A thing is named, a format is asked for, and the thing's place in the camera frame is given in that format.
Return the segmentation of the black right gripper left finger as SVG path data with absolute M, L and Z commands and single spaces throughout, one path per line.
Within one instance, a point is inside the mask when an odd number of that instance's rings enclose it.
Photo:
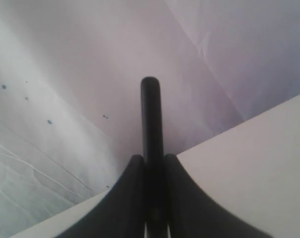
M 107 195 L 59 238 L 143 238 L 145 235 L 144 159 L 131 157 Z

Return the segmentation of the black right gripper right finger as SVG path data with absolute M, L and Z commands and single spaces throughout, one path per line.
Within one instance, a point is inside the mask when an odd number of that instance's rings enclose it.
M 167 154 L 164 166 L 171 237 L 270 237 L 217 204 L 190 177 L 176 155 Z

